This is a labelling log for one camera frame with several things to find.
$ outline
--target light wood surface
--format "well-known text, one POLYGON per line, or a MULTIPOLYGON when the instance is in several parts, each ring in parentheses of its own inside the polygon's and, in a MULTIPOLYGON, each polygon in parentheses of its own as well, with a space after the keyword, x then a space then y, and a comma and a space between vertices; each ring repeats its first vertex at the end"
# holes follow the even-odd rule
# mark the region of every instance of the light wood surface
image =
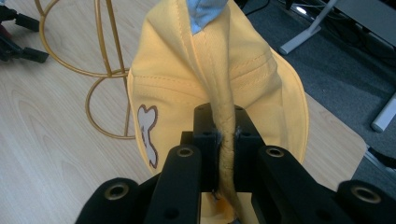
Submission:
MULTIPOLYGON (((131 63, 144 15, 156 2, 113 1, 125 64, 131 63)), ((38 18, 34 1, 7 1, 7 6, 38 18)), ((93 13, 93 1, 60 1, 46 32, 65 60, 105 72, 98 65, 93 13)), ((43 50, 37 33, 13 23, 3 24, 17 44, 43 50)), ((142 183, 150 177, 134 140, 104 136, 88 122, 85 97, 95 80, 51 58, 43 64, 0 62, 0 223, 73 223, 103 182, 121 176, 142 183)), ((311 122, 304 167, 335 189, 353 175, 365 144, 307 97, 311 122)), ((122 132, 126 104, 122 80, 106 80, 92 97, 92 113, 111 132, 122 132)))

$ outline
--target gray carpet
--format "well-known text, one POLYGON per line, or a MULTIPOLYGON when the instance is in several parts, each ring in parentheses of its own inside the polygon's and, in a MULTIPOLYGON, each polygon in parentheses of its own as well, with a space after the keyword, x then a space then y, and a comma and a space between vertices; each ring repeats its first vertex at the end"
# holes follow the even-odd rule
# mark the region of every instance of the gray carpet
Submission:
MULTIPOLYGON (((248 0, 244 11, 249 12, 266 2, 248 0)), ((310 25, 276 0, 248 18, 273 49, 278 49, 310 25)), ((323 24, 318 34, 284 58, 298 72, 308 94, 358 133, 367 145, 396 158, 396 119, 383 133, 376 133, 370 126, 396 92, 396 64, 391 58, 395 57, 391 55, 394 51, 389 55, 387 47, 371 48, 378 56, 390 57, 385 63, 343 41, 331 25, 323 24)), ((384 172, 363 159, 354 178, 375 184, 396 199, 396 181, 384 172)))

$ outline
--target blue cloth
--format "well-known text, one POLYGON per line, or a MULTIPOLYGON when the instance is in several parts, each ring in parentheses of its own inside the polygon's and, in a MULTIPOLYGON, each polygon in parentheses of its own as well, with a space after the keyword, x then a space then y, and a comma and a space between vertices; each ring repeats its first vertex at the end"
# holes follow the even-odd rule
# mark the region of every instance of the blue cloth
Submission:
POLYGON ((192 34, 197 34, 213 21, 227 2, 228 0, 187 0, 192 34))

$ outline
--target gold metal rack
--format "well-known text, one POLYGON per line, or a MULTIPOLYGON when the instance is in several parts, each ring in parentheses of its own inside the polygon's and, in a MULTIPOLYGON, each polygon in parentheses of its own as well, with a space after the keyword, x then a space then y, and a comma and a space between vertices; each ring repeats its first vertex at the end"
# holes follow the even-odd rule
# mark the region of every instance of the gold metal rack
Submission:
POLYGON ((46 8, 43 9, 43 7, 41 6, 40 0, 35 0, 35 5, 37 7, 38 12, 40 13, 39 33, 40 33, 40 38, 41 38, 41 41, 43 42, 44 48, 46 49, 47 53, 53 59, 55 59, 55 61, 57 61, 58 63, 60 63, 64 67, 66 67, 66 68, 68 68, 68 69, 70 69, 70 70, 72 70, 72 71, 74 71, 76 73, 80 73, 80 74, 82 74, 84 76, 98 77, 99 78, 91 86, 91 88, 90 88, 90 90, 88 92, 86 101, 85 101, 85 110, 86 110, 86 113, 87 113, 88 120, 90 121, 92 126, 95 129, 97 129, 99 132, 101 132, 101 133, 103 133, 103 134, 105 134, 107 136, 113 137, 113 138, 134 139, 134 135, 129 135, 128 134, 129 118, 131 116, 131 105, 129 103, 129 100, 128 100, 128 105, 127 105, 127 109, 126 109, 125 126, 124 126, 123 135, 110 133, 110 132, 104 130, 102 127, 100 127, 97 124, 97 122, 95 122, 95 120, 93 119, 92 114, 91 114, 91 109, 90 109, 91 97, 92 97, 92 94, 93 94, 94 90, 96 89, 96 87, 99 86, 99 84, 102 83, 102 81, 104 81, 104 80, 106 80, 108 78, 122 78, 123 84, 124 84, 124 88, 125 88, 125 92, 127 93, 127 76, 128 76, 129 68, 125 68, 125 66, 123 64, 122 52, 121 52, 121 49, 120 49, 120 39, 119 39, 118 31, 117 31, 117 24, 116 24, 116 20, 115 20, 115 17, 114 17, 114 10, 113 10, 113 6, 112 6, 112 3, 111 3, 111 0, 106 0, 106 5, 107 5, 108 17, 110 19, 111 29, 112 29, 112 33, 113 33, 113 37, 114 37, 114 42, 115 42, 115 46, 116 46, 116 50, 117 50, 117 54, 118 54, 118 58, 119 58, 119 62, 120 62, 120 68, 116 69, 116 70, 112 70, 111 69, 110 63, 109 63, 109 60, 108 60, 108 55, 107 55, 106 45, 105 45, 105 38, 104 38, 104 31, 103 31, 103 24, 102 24, 100 0, 95 0, 94 1, 97 36, 98 36, 98 39, 99 39, 99 46, 100 46, 100 50, 101 50, 101 53, 102 53, 103 62, 105 64, 105 68, 106 68, 106 73, 103 73, 103 74, 94 73, 94 72, 90 72, 90 71, 86 71, 86 70, 82 70, 82 69, 76 68, 75 66, 65 62, 60 57, 58 57, 58 55, 49 46, 49 44, 47 42, 46 34, 45 34, 45 29, 44 29, 45 28, 45 23, 46 23, 47 16, 49 15, 51 9, 58 2, 59 2, 59 0, 52 0, 51 2, 48 3, 46 8))

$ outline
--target bone-shaped patch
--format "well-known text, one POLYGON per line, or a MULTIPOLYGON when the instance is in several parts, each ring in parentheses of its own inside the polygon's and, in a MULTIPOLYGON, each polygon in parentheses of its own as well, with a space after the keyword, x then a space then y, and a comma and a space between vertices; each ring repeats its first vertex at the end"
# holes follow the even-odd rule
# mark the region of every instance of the bone-shaped patch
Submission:
POLYGON ((157 168, 158 152, 151 143, 150 132, 155 127, 158 118, 157 106, 152 106, 146 109, 145 105, 141 105, 137 111, 137 119, 139 122, 140 131, 142 133, 143 143, 146 147, 149 164, 157 168))

